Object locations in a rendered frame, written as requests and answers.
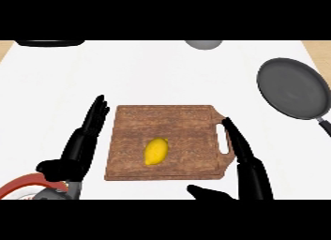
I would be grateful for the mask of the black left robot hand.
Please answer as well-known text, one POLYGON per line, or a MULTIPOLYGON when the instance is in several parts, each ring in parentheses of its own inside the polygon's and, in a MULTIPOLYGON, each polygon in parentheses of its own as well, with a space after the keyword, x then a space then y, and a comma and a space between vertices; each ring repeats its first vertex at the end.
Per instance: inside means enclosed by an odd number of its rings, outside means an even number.
POLYGON ((36 166, 36 170, 44 173, 50 182, 84 181, 84 177, 91 169, 98 137, 109 113, 110 107, 107 106, 104 95, 100 95, 88 111, 84 124, 76 129, 66 144, 62 158, 45 160, 36 166))

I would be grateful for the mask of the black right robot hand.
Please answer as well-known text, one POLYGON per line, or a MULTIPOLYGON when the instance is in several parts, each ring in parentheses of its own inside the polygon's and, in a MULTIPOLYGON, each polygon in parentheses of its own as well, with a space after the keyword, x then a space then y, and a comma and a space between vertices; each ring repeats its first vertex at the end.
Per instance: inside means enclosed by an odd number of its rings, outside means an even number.
POLYGON ((255 157, 251 144, 230 117, 223 120, 223 125, 231 136, 233 150, 239 162, 239 199, 271 201, 274 192, 264 163, 255 157))

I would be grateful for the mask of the yellow lemon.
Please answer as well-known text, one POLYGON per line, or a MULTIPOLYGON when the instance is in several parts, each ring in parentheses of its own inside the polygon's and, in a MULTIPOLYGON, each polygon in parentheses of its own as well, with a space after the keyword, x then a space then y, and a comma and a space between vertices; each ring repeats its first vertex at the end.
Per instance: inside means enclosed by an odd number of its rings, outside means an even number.
POLYGON ((168 156, 168 139, 158 138, 150 141, 144 149, 144 164, 158 165, 162 163, 168 156))

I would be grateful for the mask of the brown wooden cutting board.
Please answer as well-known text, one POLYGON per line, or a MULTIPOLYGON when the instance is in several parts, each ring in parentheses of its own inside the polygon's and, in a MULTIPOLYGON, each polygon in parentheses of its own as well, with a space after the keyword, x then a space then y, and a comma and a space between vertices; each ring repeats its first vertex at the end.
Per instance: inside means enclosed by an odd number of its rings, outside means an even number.
POLYGON ((234 160, 234 151, 220 150, 224 119, 211 105, 119 106, 104 179, 223 178, 234 160))

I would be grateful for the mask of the dark grey frying pan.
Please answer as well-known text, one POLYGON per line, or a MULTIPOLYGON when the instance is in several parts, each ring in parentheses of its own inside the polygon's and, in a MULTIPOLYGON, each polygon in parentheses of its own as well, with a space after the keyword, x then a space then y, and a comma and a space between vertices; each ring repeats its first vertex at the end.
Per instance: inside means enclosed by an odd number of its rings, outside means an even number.
POLYGON ((331 138, 331 123, 323 119, 331 109, 331 90, 319 72, 299 60, 274 58, 260 68, 257 84, 277 111, 301 120, 316 119, 331 138))

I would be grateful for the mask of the red rimmed white plate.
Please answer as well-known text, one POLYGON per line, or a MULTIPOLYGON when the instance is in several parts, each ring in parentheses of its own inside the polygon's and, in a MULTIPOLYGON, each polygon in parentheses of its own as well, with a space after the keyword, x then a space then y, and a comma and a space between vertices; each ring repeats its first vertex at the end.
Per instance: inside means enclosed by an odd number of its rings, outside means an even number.
POLYGON ((33 200, 33 196, 45 188, 42 184, 47 182, 50 181, 41 172, 20 176, 0 187, 0 200, 33 200))

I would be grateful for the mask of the black flat object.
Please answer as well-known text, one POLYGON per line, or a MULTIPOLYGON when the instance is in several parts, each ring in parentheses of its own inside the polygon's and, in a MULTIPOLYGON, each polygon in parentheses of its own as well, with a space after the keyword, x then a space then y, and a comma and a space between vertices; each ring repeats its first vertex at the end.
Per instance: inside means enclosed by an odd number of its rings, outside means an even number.
POLYGON ((85 40, 17 40, 20 46, 26 47, 72 47, 81 45, 85 40))

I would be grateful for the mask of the grey round object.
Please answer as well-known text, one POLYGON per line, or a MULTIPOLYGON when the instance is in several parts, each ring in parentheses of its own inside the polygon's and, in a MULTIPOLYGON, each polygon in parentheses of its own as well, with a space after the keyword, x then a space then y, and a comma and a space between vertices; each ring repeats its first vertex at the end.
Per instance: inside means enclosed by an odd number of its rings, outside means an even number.
POLYGON ((214 50, 221 44, 221 40, 189 40, 187 44, 197 50, 214 50))

